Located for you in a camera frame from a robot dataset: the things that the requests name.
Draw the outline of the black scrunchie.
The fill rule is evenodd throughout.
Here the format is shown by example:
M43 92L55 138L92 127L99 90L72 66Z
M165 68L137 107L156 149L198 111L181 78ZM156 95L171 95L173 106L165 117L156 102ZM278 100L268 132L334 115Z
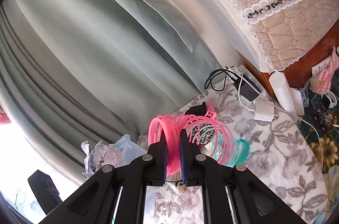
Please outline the black scrunchie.
M200 105L190 107L185 111L185 115L205 116L207 113L206 102L202 102Z

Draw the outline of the pink hair clip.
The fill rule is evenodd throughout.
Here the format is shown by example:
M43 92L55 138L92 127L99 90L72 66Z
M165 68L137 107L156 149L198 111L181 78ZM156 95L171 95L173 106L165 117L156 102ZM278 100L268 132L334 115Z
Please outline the pink hair clip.
M204 116L207 118L215 119L217 113L215 111L213 99L207 99L205 103L206 103L206 114Z

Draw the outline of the grey green curtain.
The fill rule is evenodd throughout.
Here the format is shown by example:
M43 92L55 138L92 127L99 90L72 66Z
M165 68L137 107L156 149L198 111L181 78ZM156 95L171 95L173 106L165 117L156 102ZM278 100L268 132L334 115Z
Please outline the grey green curtain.
M146 133L240 62L214 0L1 0L1 105L75 184L81 143Z

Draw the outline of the clear plastic storage bin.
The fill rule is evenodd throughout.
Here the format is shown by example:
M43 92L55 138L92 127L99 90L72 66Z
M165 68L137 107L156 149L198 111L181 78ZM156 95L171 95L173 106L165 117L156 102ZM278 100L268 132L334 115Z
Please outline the clear plastic storage bin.
M124 158L126 164L130 164L134 159L147 154L147 151L132 142L128 134L124 134L115 144Z

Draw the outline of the white paper roll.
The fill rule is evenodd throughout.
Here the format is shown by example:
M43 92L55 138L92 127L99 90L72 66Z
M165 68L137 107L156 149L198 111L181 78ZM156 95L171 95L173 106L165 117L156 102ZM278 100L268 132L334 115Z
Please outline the white paper roll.
M289 86L288 81L282 72L274 72L269 77L272 90L275 93L280 106L287 112L294 115L304 115L304 106L301 93Z

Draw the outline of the white smart watch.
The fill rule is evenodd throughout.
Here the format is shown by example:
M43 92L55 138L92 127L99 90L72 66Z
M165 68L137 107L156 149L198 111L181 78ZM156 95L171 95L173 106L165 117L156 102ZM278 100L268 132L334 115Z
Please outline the white smart watch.
M337 97L331 91L324 91L321 95L322 103L326 109L332 109L337 106Z

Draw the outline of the pink knitted item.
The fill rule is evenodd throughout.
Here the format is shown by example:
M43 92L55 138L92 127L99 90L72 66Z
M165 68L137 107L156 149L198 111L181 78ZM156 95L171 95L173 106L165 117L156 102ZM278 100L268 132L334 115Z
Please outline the pink knitted item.
M336 48L333 47L332 55L330 57L330 63L328 68L321 71L319 74L320 87L317 90L317 94L322 94L324 91L329 91L332 85L332 77L334 72L338 69L339 58L336 53Z

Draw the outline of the black power adapter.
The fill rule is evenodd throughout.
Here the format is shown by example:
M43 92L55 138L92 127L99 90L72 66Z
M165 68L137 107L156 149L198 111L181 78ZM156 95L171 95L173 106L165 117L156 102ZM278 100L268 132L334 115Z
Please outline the black power adapter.
M237 77L237 79L233 81L234 87L238 89L241 83L240 95L242 95L248 101L253 102L259 96L259 94L261 94L261 90L246 75L244 75L242 82L240 82L240 80L241 78Z

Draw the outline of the white charger plug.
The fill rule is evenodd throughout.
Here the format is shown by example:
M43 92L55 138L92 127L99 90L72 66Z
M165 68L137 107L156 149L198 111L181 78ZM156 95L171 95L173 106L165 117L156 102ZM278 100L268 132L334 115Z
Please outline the white charger plug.
M248 110L254 112L254 120L257 121L272 122L275 115L274 104L262 99L255 100Z

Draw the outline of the wooden bed frame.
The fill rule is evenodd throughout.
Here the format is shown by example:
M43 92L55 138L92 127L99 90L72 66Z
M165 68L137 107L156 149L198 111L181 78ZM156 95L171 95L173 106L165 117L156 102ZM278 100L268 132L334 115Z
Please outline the wooden bed frame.
M332 54L333 47L338 47L338 21L329 32L297 62L288 66L283 73L292 88L301 88L311 77L311 68ZM244 66L254 75L271 97L276 97L269 82L270 74L260 72L242 54L238 52Z

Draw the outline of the leopard print scrunchie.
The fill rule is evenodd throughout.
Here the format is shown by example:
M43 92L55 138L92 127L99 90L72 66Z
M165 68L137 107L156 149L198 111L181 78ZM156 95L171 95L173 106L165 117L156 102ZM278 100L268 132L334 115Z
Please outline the leopard print scrunchie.
M212 124L200 124L193 127L191 131L191 141L198 145L206 145L213 138L215 133Z

